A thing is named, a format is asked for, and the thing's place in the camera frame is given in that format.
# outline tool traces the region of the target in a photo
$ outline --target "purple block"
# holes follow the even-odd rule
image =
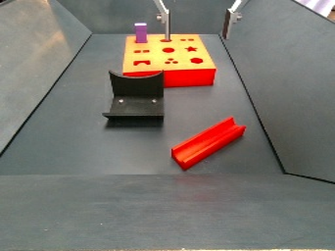
[[[147,23],[135,24],[137,43],[147,43]]]

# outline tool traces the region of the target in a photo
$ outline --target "toy block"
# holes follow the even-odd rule
[[[155,119],[165,117],[165,72],[150,76],[125,76],[110,72],[114,93],[108,113],[114,121]]]
[[[126,39],[123,74],[153,75],[165,71],[166,87],[213,85],[217,66],[198,34],[149,35],[149,43]]]
[[[173,147],[171,156],[186,171],[213,153],[243,136],[245,125],[237,125],[234,117],[207,128]]]
[[[137,43],[147,43],[147,24],[137,23],[135,24],[135,34],[137,34]]]

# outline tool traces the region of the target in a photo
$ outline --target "red block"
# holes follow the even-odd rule
[[[243,136],[245,125],[237,125],[234,117],[207,128],[173,147],[171,156],[186,171],[213,153]]]

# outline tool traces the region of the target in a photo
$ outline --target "red shape sorter board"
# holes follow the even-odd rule
[[[161,34],[149,35],[149,43],[129,36],[123,74],[154,75],[166,72],[166,87],[213,85],[217,67],[198,34],[174,34],[171,41]]]

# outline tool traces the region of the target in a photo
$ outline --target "gray wall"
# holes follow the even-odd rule
[[[90,35],[55,0],[0,5],[0,152]]]
[[[94,33],[133,33],[137,22],[150,33],[163,33],[154,0],[58,0]],[[174,33],[219,33],[226,9],[235,0],[165,0]]]
[[[226,41],[289,173],[335,181],[335,24],[291,0],[251,0]]]

